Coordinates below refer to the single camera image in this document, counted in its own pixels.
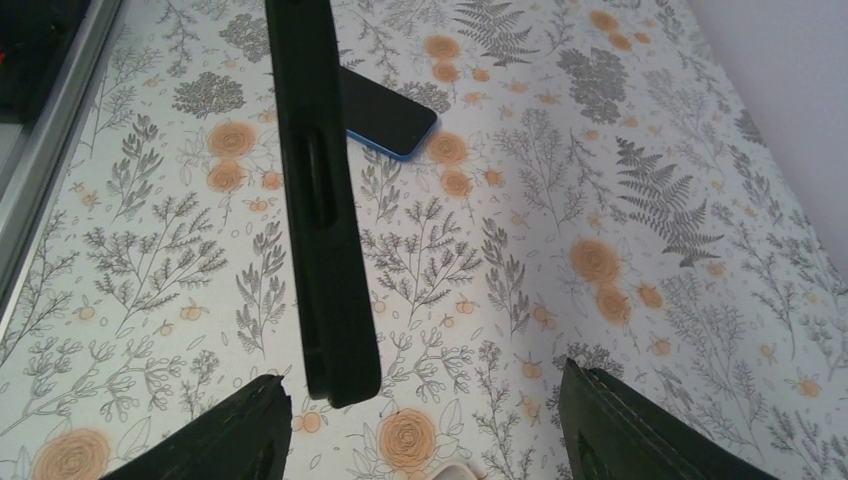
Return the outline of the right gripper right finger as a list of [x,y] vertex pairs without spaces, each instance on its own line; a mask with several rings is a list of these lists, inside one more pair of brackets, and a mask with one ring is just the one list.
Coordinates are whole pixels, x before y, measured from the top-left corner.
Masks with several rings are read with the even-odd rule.
[[566,360],[558,411],[575,479],[770,479],[600,368]]

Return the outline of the black phone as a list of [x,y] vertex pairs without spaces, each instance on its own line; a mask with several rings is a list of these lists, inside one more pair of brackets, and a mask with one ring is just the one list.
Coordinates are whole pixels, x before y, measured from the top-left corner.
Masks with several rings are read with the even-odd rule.
[[327,1],[265,4],[304,365],[335,409],[382,382]]

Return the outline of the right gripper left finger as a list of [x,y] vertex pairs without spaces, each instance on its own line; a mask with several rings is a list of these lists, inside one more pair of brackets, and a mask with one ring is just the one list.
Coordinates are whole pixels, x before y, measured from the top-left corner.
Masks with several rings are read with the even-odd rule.
[[281,479],[292,437],[281,375],[250,381],[107,479]]

